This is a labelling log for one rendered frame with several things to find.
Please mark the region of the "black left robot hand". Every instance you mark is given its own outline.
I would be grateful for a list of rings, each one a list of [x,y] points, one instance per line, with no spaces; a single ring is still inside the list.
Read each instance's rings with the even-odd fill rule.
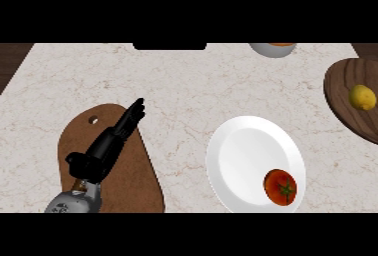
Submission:
[[[69,165],[69,175],[93,184],[106,178],[128,137],[144,117],[143,98],[138,98],[129,105],[118,122],[107,127],[84,153],[70,152],[64,158]]]

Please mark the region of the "white plate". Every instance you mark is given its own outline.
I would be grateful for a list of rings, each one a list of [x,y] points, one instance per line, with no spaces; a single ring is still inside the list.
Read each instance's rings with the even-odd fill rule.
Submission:
[[[217,128],[205,156],[215,195],[230,212],[293,212],[305,192],[305,166],[298,147],[283,129],[255,116],[228,119]],[[267,197],[270,170],[287,172],[296,183],[293,202],[279,206]]]

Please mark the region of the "grey bowl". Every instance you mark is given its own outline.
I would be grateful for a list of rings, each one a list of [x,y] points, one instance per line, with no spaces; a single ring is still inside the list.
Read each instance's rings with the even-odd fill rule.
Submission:
[[[295,43],[250,43],[252,50],[268,58],[287,56],[296,46]]]

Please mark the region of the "dark wooden plate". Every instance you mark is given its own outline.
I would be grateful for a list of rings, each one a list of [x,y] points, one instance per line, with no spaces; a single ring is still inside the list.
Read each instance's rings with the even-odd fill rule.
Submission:
[[[372,110],[357,110],[348,101],[355,85],[364,85],[375,93]],[[378,145],[378,61],[348,58],[335,62],[326,70],[323,94],[329,108],[345,127],[364,140]]]

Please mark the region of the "yellow lemon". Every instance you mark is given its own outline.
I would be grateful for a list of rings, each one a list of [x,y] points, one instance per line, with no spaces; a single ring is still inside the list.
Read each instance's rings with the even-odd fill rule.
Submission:
[[[376,96],[372,89],[364,85],[355,85],[348,93],[348,102],[357,110],[372,110],[376,105]]]

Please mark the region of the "brown wooden cutting board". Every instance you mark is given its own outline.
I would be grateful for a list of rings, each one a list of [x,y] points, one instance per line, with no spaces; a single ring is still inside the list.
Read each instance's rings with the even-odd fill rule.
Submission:
[[[61,190],[72,188],[64,158],[84,153],[100,132],[115,125],[125,108],[101,104],[81,112],[67,123],[57,143]],[[138,130],[134,130],[107,177],[100,184],[100,212],[155,212],[165,210],[163,195]]]

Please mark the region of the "black appliance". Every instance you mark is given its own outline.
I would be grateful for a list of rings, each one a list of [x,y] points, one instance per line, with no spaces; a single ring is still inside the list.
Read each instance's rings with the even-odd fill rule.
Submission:
[[[203,50],[206,43],[132,43],[137,50]]]

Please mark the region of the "red tomato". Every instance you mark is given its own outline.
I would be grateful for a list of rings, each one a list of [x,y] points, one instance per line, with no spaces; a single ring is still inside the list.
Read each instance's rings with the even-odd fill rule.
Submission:
[[[264,192],[274,204],[287,206],[296,196],[296,183],[289,173],[280,169],[268,171],[262,181]]]

